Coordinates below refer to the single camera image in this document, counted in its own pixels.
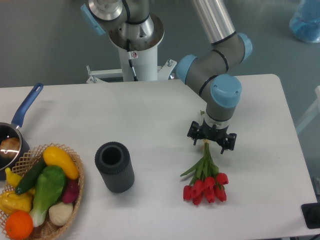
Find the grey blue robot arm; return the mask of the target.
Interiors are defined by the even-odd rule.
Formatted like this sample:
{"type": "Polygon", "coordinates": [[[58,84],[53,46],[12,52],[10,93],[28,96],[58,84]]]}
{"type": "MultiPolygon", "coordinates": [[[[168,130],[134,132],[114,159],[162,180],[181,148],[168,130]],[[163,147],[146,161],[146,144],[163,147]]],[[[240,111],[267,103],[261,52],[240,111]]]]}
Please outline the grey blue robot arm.
{"type": "MultiPolygon", "coordinates": [[[[193,122],[188,137],[216,142],[233,150],[237,135],[228,133],[240,100],[242,85],[228,74],[252,52],[251,40],[236,32],[221,0],[194,0],[212,50],[204,57],[187,55],[168,62],[176,76],[206,102],[203,122],[193,122]]],[[[87,0],[80,8],[86,23],[98,34],[108,34],[117,47],[125,82],[155,81],[169,76],[158,67],[158,45],[164,37],[162,21],[150,12],[147,0],[87,0]]]]}

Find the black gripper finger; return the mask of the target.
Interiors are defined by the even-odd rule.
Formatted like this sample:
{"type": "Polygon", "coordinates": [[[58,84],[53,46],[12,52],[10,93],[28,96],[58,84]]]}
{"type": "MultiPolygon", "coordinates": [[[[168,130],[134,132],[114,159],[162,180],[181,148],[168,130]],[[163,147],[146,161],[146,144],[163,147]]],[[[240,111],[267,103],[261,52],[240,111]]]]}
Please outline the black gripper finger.
{"type": "Polygon", "coordinates": [[[220,153],[223,154],[224,151],[233,151],[235,148],[235,143],[237,139],[236,133],[225,133],[224,136],[219,140],[219,145],[221,146],[220,153]]]}
{"type": "Polygon", "coordinates": [[[199,125],[198,122],[192,121],[190,128],[187,133],[187,137],[191,138],[193,140],[193,145],[195,146],[197,144],[198,140],[204,139],[204,133],[203,128],[201,125],[199,125]]]}

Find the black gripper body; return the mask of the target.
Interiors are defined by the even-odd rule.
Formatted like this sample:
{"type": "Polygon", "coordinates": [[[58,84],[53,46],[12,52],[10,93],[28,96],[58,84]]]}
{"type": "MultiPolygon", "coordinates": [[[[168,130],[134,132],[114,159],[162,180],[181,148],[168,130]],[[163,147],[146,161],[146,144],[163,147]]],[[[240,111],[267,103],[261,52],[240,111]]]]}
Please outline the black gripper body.
{"type": "Polygon", "coordinates": [[[199,136],[201,139],[211,140],[218,143],[220,146],[225,145],[225,139],[227,138],[228,126],[225,128],[217,128],[217,125],[209,126],[203,121],[200,127],[199,136]]]}

